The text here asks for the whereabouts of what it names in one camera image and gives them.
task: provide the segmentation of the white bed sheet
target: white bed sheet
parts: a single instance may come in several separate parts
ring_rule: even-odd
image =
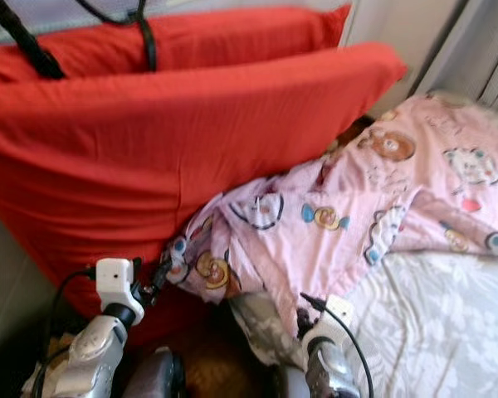
[[[485,112],[498,126],[498,114]],[[347,299],[376,396],[498,396],[498,258],[387,255]],[[231,306],[261,361],[301,365],[299,343],[266,294],[246,294]],[[366,396],[358,355],[352,346],[346,351]]]

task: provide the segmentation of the black strap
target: black strap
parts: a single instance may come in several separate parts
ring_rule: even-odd
[[[113,19],[105,15],[99,9],[87,2],[87,0],[76,0],[76,2],[87,12],[94,15],[102,22],[119,26],[127,26],[138,23],[140,32],[142,33],[142,38],[144,40],[144,50],[146,54],[146,60],[148,61],[149,70],[152,72],[155,72],[157,70],[157,47],[155,45],[155,39],[148,21],[146,21],[146,19],[144,18],[146,0],[139,0],[139,5],[137,6],[136,11],[130,12],[127,18],[122,20]]]
[[[37,39],[22,25],[18,15],[3,0],[0,0],[0,25],[17,42],[39,75],[56,80],[65,77],[53,55],[39,46]]]

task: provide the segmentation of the red pillow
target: red pillow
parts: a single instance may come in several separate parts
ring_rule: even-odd
[[[254,8],[149,20],[159,70],[267,61],[337,46],[349,5],[332,12]],[[39,38],[68,78],[148,70],[137,27],[101,25]],[[0,81],[39,79],[15,46],[0,46]]]
[[[0,84],[0,218],[54,283],[107,256],[154,264],[213,195],[318,156],[404,70],[387,46],[365,44],[245,66]],[[66,296],[85,315],[99,311],[92,283],[76,280]],[[189,322],[196,301],[169,297],[132,338]]]

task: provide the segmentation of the curtain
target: curtain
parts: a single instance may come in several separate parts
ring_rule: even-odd
[[[444,89],[498,110],[498,0],[469,0],[417,92]]]

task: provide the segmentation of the wire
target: wire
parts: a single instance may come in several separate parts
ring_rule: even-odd
[[[37,39],[22,25],[18,15],[3,0],[0,0],[0,25],[11,35],[39,75],[55,80],[65,77],[53,55],[39,45]]]
[[[148,21],[144,18],[144,9],[146,7],[146,0],[139,0],[139,5],[136,11],[130,12],[125,19],[117,20],[104,14],[98,8],[94,7],[92,4],[86,0],[75,0],[80,6],[82,6],[91,15],[98,18],[100,21],[105,23],[110,23],[117,26],[128,26],[137,23],[140,28],[140,33],[142,33],[142,39],[144,40],[144,51],[146,55],[146,60],[148,62],[149,71],[155,72],[157,70],[157,47],[155,46],[155,39],[151,27]]]
[[[51,354],[42,364],[41,368],[37,372],[37,375],[35,376],[35,380],[33,381],[33,387],[32,387],[32,398],[41,398],[42,397],[42,387],[44,386],[44,376],[46,375],[46,368],[48,365],[51,364],[51,362],[59,357],[62,353],[67,352],[68,349],[70,348],[70,345],[63,347],[53,354]]]
[[[61,299],[63,292],[65,291],[65,287],[68,285],[68,283],[71,280],[73,280],[77,276],[87,276],[90,279],[94,279],[95,268],[83,269],[81,271],[73,272],[69,274],[66,278],[64,278],[61,284],[59,285],[59,289],[57,290],[51,302],[50,315],[48,316],[48,319],[46,321],[46,326],[44,329],[44,337],[42,339],[42,355],[41,355],[42,363],[51,360],[50,359],[51,357],[48,357],[48,346],[50,345],[51,330],[53,329],[53,321],[56,316],[57,304],[59,303],[59,300]],[[41,373],[41,371],[37,373],[37,377],[33,382],[32,398],[39,398],[42,396],[42,386],[44,385],[44,373],[45,372]]]
[[[300,296],[303,299],[305,299],[308,303],[310,303],[310,305],[320,313],[326,311],[333,319],[335,319],[339,323],[339,325],[349,335],[350,340],[352,341],[354,347],[356,348],[356,351],[358,352],[359,359],[361,360],[362,365],[364,366],[365,375],[367,376],[367,385],[369,388],[369,398],[374,398],[373,378],[371,377],[371,371],[369,370],[369,365],[367,364],[364,353],[362,352],[362,349],[359,347],[359,344],[354,338],[354,335],[352,334],[350,329],[347,328],[347,325],[345,325],[344,322],[341,319],[339,319],[339,317],[335,313],[329,310],[329,308],[326,306],[326,303],[320,298],[313,298],[306,293],[301,293]]]

